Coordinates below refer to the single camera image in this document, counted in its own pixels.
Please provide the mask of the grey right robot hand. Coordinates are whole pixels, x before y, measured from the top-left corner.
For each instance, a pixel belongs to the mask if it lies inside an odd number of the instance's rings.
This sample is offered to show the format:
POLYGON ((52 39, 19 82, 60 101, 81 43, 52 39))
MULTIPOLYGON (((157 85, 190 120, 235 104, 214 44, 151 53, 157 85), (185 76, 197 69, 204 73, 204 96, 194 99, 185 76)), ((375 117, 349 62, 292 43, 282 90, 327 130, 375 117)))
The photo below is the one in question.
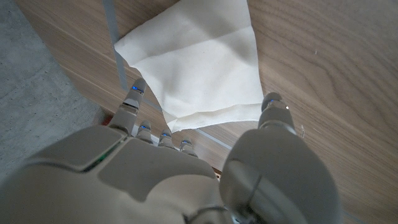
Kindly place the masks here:
POLYGON ((268 93, 256 129, 233 146, 220 177, 185 138, 158 143, 142 122, 146 82, 134 82, 106 126, 30 156, 1 183, 2 223, 342 223, 338 190, 297 136, 282 97, 268 93))

